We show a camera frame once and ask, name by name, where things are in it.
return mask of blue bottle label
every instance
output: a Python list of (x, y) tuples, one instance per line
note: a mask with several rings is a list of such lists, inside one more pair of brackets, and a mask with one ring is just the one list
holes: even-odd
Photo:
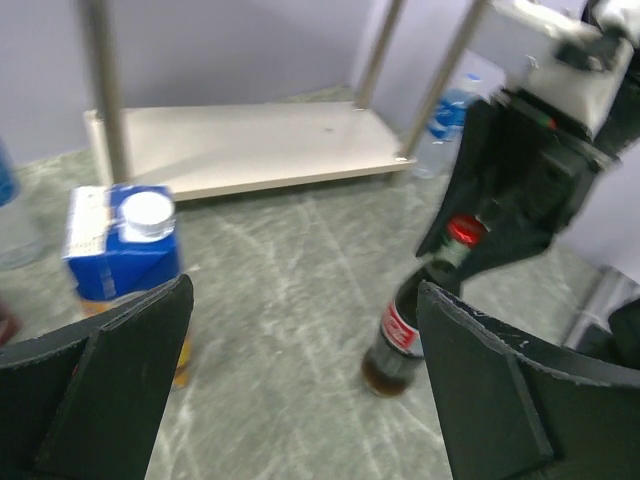
[(465, 113), (464, 108), (460, 108), (460, 106), (444, 99), (441, 100), (433, 119), (427, 127), (429, 133), (443, 142), (453, 140), (464, 127)]
[(0, 207), (11, 202), (19, 192), (18, 182), (11, 172), (9, 158), (0, 144)]

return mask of bottle cap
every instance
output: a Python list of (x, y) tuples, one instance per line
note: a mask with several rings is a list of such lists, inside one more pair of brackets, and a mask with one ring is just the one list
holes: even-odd
[(460, 90), (469, 93), (478, 93), (482, 79), (473, 73), (467, 73), (460, 81)]
[(140, 192), (127, 197), (120, 212), (124, 219), (124, 239), (129, 242), (157, 242), (173, 232), (175, 207), (158, 192)]
[(453, 240), (467, 247), (473, 247), (480, 243), (487, 233), (487, 227), (480, 223), (474, 216), (465, 213), (454, 215), (447, 224), (447, 232)]

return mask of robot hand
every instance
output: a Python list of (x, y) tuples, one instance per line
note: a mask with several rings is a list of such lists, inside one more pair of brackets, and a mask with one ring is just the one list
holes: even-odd
[[(456, 213), (475, 215), (489, 227), (460, 265), (460, 281), (543, 253), (570, 223), (596, 177), (640, 136), (640, 81), (629, 69), (630, 37), (639, 38), (640, 24), (618, 22), (635, 18), (611, 13), (623, 3), (630, 2), (604, 1), (594, 11), (604, 33), (567, 27), (551, 57), (528, 77), (469, 108), (448, 190), (418, 257), (440, 247)], [(640, 12), (640, 0), (633, 3)], [(535, 15), (527, 28), (547, 21)], [(574, 55), (567, 57), (569, 44)], [(576, 61), (595, 53), (601, 65)]]

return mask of robotic arm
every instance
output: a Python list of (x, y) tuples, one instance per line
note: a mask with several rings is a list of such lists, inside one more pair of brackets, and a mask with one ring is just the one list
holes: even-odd
[(529, 0), (492, 5), (471, 49), (507, 82), (470, 107), (449, 188), (417, 256), (440, 247), (456, 213), (490, 230), (460, 265), (460, 281), (543, 253), (596, 177), (640, 136), (632, 64), (640, 0), (591, 1), (585, 17)]

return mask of white robot part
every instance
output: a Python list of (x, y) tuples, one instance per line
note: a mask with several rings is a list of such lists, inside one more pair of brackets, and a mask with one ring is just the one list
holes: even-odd
[(603, 0), (593, 16), (600, 27), (619, 28), (636, 47), (640, 45), (640, 0)]
[(494, 1), (470, 48), (504, 70), (507, 88), (528, 91), (584, 125), (593, 138), (608, 117), (633, 46), (623, 42), (610, 72), (574, 69), (556, 53), (565, 42), (581, 44), (600, 35), (596, 27), (529, 0)]

